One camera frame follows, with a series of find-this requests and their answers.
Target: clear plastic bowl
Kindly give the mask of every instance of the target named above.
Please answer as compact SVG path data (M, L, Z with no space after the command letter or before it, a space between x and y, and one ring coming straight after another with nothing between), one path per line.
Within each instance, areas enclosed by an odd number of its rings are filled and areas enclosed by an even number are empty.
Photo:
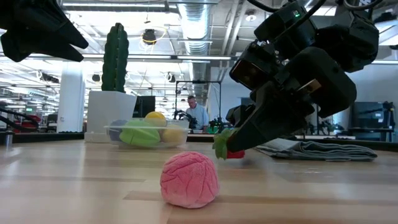
M133 118L105 126L111 144L130 148L167 148L186 143L188 121Z

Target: pink ball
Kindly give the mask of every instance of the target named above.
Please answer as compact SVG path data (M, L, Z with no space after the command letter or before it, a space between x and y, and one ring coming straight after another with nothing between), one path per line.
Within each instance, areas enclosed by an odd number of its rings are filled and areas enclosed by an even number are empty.
M220 185L213 161L199 152L181 152L163 166L163 199L172 205L200 208L214 200Z

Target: cactus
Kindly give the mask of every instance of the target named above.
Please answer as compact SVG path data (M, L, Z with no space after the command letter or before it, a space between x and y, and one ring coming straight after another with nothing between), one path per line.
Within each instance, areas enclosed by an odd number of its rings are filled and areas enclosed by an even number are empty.
M125 93L127 57L129 41L124 27L116 23L106 37L104 65L102 67L102 91Z

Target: white pot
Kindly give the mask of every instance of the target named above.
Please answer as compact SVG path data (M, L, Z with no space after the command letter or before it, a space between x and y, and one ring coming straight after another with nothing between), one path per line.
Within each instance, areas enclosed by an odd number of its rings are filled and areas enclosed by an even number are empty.
M86 142L109 142L104 126L132 118L137 97L118 91L91 91L88 97Z

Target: man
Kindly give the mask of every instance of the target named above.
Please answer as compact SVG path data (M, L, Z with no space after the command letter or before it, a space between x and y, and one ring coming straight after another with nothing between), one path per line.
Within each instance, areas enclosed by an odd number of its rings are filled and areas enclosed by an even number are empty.
M194 96L188 96L188 104L189 108L187 109L187 114L193 116L198 121L196 129L204 130L205 132L209 126L209 116L206 112L206 109L197 104L197 99L195 99Z

